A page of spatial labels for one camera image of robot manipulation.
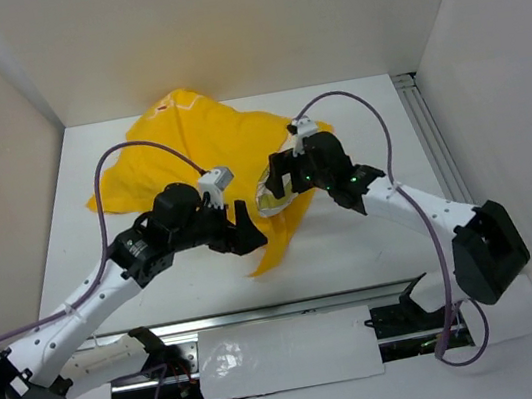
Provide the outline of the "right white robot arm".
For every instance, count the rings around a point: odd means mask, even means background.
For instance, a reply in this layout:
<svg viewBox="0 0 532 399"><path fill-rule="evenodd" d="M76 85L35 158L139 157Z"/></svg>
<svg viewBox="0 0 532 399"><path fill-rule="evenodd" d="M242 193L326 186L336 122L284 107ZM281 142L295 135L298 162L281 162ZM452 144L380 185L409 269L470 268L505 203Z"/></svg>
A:
<svg viewBox="0 0 532 399"><path fill-rule="evenodd" d="M438 310L460 300L493 305L530 261L530 252L507 210L492 200L482 206L450 201L389 180L374 167L355 164L340 141L324 131L299 149L269 157L266 187L281 197L325 190L342 208L379 217L430 237L439 268L415 279L403 292L407 326L428 327Z"/></svg>

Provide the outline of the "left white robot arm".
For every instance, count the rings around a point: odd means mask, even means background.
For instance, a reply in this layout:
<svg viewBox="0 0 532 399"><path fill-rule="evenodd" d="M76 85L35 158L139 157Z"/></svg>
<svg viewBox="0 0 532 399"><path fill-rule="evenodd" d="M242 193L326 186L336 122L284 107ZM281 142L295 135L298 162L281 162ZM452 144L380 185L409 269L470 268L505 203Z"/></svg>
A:
<svg viewBox="0 0 532 399"><path fill-rule="evenodd" d="M243 256L267 244L244 201L235 201L234 220L227 218L223 192L232 179L219 167L197 185L169 184L157 194L152 210L107 247L93 280L78 287L56 314L0 349L0 399L75 399L127 375L152 379L165 368L189 373L181 350L146 327L92 353L78 350L111 314L168 270L177 253L205 246Z"/></svg>

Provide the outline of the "cream quilted pillow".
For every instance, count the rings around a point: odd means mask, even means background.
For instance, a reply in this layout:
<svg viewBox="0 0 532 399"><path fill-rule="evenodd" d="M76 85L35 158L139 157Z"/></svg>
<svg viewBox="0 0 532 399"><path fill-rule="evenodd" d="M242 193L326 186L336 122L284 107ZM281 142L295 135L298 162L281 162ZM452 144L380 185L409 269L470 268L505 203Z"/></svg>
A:
<svg viewBox="0 0 532 399"><path fill-rule="evenodd" d="M283 197L276 198L273 192L266 186L266 181L269 179L269 175L270 170L266 167L257 183L255 196L259 215L264 218L273 217L284 211L297 196L292 190L291 176L285 174L282 176L281 180L284 189Z"/></svg>

